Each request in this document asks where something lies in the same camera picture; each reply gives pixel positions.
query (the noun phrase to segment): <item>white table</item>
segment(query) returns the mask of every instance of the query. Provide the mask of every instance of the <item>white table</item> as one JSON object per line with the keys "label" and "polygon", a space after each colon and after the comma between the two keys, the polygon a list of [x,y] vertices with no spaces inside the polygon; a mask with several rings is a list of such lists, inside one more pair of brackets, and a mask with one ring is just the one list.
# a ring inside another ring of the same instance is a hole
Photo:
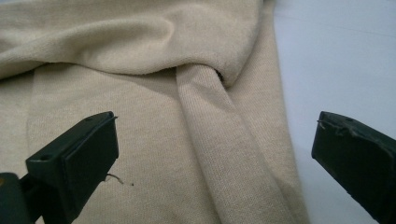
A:
{"label": "white table", "polygon": [[376,223],[313,159],[319,112],[396,138],[396,0],[278,0],[291,139],[313,224]]}

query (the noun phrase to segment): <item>clamp jaw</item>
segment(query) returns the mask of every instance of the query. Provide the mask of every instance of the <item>clamp jaw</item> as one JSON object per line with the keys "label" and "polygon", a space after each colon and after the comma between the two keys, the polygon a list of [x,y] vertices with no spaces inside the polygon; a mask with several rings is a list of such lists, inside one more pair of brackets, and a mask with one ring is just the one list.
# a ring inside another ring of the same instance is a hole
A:
{"label": "clamp jaw", "polygon": [[0,174],[0,224],[69,224],[119,156],[115,119],[83,119],[26,160],[28,174]]}
{"label": "clamp jaw", "polygon": [[321,112],[312,157],[375,220],[396,223],[396,140],[355,119]]}

